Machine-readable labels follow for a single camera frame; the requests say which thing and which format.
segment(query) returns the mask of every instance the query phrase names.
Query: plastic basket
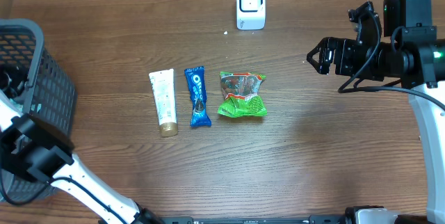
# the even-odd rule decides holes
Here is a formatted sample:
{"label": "plastic basket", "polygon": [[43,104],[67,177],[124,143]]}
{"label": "plastic basket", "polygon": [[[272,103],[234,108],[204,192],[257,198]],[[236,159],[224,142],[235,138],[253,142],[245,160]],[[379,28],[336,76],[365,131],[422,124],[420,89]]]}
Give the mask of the plastic basket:
{"label": "plastic basket", "polygon": [[[40,27],[28,19],[0,19],[0,65],[16,65],[28,69],[23,113],[29,113],[71,134],[77,93],[70,78],[44,48]],[[28,143],[22,137],[22,148]],[[44,184],[24,181],[6,171],[3,184],[13,200],[26,200]],[[49,187],[39,198],[54,192]]]}

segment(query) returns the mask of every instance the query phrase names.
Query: basket handle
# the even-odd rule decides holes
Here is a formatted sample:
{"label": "basket handle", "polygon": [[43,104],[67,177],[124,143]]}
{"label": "basket handle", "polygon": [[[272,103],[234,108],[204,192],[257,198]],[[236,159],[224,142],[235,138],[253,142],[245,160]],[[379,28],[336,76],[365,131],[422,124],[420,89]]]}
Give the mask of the basket handle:
{"label": "basket handle", "polygon": [[42,59],[43,49],[45,45],[45,37],[43,36],[42,29],[30,19],[0,19],[0,28],[5,26],[12,27],[25,27],[30,30],[35,37],[35,49],[33,55],[33,61],[28,72],[28,82],[26,82],[27,88],[32,88],[37,81],[37,74],[40,68],[40,60]]}

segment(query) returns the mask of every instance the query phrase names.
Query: toothpaste tube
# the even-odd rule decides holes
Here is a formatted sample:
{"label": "toothpaste tube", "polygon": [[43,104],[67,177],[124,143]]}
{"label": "toothpaste tube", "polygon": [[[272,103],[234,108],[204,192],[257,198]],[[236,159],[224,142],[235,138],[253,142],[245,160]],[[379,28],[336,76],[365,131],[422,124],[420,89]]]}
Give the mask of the toothpaste tube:
{"label": "toothpaste tube", "polygon": [[158,111],[159,130],[164,137],[178,134],[173,74],[173,69],[149,73]]}
{"label": "toothpaste tube", "polygon": [[187,78],[188,91],[193,103],[191,127],[211,126],[206,112],[206,86],[204,84],[204,66],[184,70]]}

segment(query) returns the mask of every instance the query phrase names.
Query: oreo package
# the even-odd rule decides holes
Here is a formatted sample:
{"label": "oreo package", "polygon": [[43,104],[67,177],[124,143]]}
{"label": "oreo package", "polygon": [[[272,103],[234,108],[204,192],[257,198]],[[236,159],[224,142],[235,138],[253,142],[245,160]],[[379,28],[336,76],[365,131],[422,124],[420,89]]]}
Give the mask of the oreo package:
{"label": "oreo package", "polygon": [[211,126],[206,112],[206,86],[204,84],[204,66],[184,70],[187,78],[188,91],[193,103],[191,127]]}

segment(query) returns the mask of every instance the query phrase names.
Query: black cable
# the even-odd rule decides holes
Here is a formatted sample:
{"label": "black cable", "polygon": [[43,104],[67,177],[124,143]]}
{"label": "black cable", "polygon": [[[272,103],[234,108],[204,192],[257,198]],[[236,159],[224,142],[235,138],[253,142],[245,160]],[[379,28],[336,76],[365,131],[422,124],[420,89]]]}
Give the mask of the black cable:
{"label": "black cable", "polygon": [[[375,56],[375,53],[378,50],[378,46],[380,45],[380,30],[378,28],[378,24],[377,24],[377,20],[374,17],[374,14],[367,10],[367,13],[369,14],[369,16],[371,16],[371,18],[374,21],[374,26],[375,26],[375,30],[377,31],[377,44],[375,45],[375,49],[372,52],[372,54],[369,56],[368,60],[366,60],[366,62],[363,64],[363,66],[359,69],[359,71],[357,73],[355,73],[354,75],[351,76],[351,78],[349,78],[349,80],[347,80],[347,82],[345,82],[343,85],[341,85],[341,87],[338,89],[339,93],[354,93],[354,92],[378,92],[378,91],[396,91],[396,92],[400,92],[400,93],[407,93],[407,94],[411,94],[411,95],[416,95],[419,97],[422,97],[424,99],[429,100],[430,102],[436,104],[439,108],[441,108],[442,110],[445,111],[445,105],[443,103],[441,103],[439,100],[435,99],[434,97],[431,97],[429,95],[426,95],[424,93],[415,91],[415,90],[410,90],[410,89],[406,89],[406,88],[395,88],[393,86],[395,86],[396,84],[399,84],[401,82],[401,80],[397,80],[397,81],[393,81],[390,82],[384,86],[367,86],[367,87],[363,87],[363,88],[358,88],[358,84],[360,82],[362,82],[362,79],[358,80],[355,82],[354,84],[354,88],[348,88],[348,89],[344,89],[346,86],[348,86],[349,84],[351,84],[351,82],[353,82],[362,72],[363,70],[369,65],[369,63],[373,60],[373,57]],[[395,35],[397,34],[397,31],[399,31],[400,29],[404,28],[404,26],[398,26],[394,32],[392,33],[391,36],[391,48],[393,48],[393,51],[396,51],[396,48],[394,46],[394,39],[395,39]]]}
{"label": "black cable", "polygon": [[377,31],[377,44],[375,45],[374,51],[369,56],[368,60],[363,64],[363,66],[359,69],[359,71],[356,72],[354,75],[352,75],[351,78],[349,78],[349,80],[347,80],[343,85],[341,85],[341,87],[338,89],[339,93],[342,93],[341,91],[345,87],[347,87],[351,82],[353,82],[363,72],[363,70],[373,60],[373,57],[377,53],[378,47],[380,45],[380,30],[378,28],[377,20],[375,19],[374,14],[371,11],[367,10],[367,12],[368,12],[369,16],[371,16],[371,18],[374,22],[375,30]]}
{"label": "black cable", "polygon": [[389,82],[388,84],[385,84],[385,85],[383,85],[383,86],[395,86],[395,85],[397,85],[397,84],[399,84],[399,83],[402,83],[402,80],[401,80],[401,79],[398,79],[397,81]]}
{"label": "black cable", "polygon": [[66,182],[73,183],[75,186],[77,186],[83,192],[85,192],[88,196],[90,196],[95,202],[97,202],[97,204],[101,205],[101,207],[105,208],[108,212],[110,212],[112,215],[114,215],[119,221],[121,221],[124,224],[127,224],[125,222],[125,220],[118,213],[116,213],[109,206],[107,206],[103,202],[101,202],[96,196],[94,196],[91,192],[89,192],[88,189],[86,189],[84,186],[80,185],[80,183],[76,182],[72,178],[69,178],[69,177],[59,177],[59,178],[56,178],[56,179],[51,179],[49,181],[49,183],[52,184],[53,182],[57,182],[59,180],[64,180]]}
{"label": "black cable", "polygon": [[399,30],[404,29],[404,28],[405,28],[404,26],[398,26],[398,27],[396,27],[396,29],[394,29],[394,31],[392,32],[392,35],[391,35],[391,49],[392,49],[392,51],[393,51],[394,53],[397,52],[397,50],[396,50],[396,35],[397,35],[397,33],[398,33]]}
{"label": "black cable", "polygon": [[5,190],[5,185],[3,184],[3,173],[2,173],[2,157],[1,155],[3,154],[3,149],[0,146],[0,194],[1,197],[3,197],[3,199],[14,206],[23,206],[26,205],[28,203],[33,202],[35,199],[37,199],[37,197],[39,197],[40,194],[42,194],[45,190],[47,190],[47,188],[49,187],[49,184],[46,184],[45,186],[43,186],[42,189],[40,189],[35,195],[31,196],[28,200],[22,201],[22,202],[17,202],[14,201],[13,199],[11,199],[8,194],[6,193]]}
{"label": "black cable", "polygon": [[430,102],[436,104],[439,108],[445,111],[445,105],[441,103],[439,100],[435,99],[434,97],[431,97],[429,95],[426,95],[424,93],[406,89],[406,88],[395,88],[391,86],[367,86],[363,88],[348,88],[345,90],[342,90],[340,93],[353,93],[353,92],[378,92],[378,91],[396,91],[400,93],[407,93],[411,95],[416,95],[419,97],[422,97],[424,99],[429,100]]}
{"label": "black cable", "polygon": [[109,206],[107,206],[103,202],[101,202],[96,196],[94,196],[91,192],[89,192],[88,189],[86,189],[84,186],[80,185],[80,183],[76,182],[75,180],[73,180],[72,178],[69,178],[69,177],[59,177],[56,179],[49,180],[42,189],[40,189],[35,195],[30,197],[28,200],[25,200],[22,202],[16,202],[16,201],[12,200],[11,198],[9,198],[8,194],[6,193],[5,186],[3,184],[3,173],[2,173],[3,166],[1,163],[2,162],[2,154],[3,154],[3,148],[0,146],[0,194],[1,194],[1,197],[3,197],[3,199],[5,199],[5,201],[7,203],[14,205],[14,206],[26,205],[28,203],[33,202],[37,197],[39,197],[40,194],[42,194],[45,190],[47,190],[47,188],[49,186],[51,186],[51,183],[57,182],[59,180],[65,180],[66,182],[73,183],[75,186],[80,188],[83,192],[85,192],[88,196],[90,196],[95,202],[97,202],[97,204],[99,204],[99,205],[101,205],[101,207],[105,208],[108,212],[110,212],[112,215],[114,215],[123,224],[127,224],[125,222],[125,220],[121,216],[119,216],[118,213],[116,213]]}
{"label": "black cable", "polygon": [[354,88],[357,88],[357,86],[358,86],[362,81],[364,81],[364,79],[359,79],[358,81],[356,81],[356,82],[354,83]]}

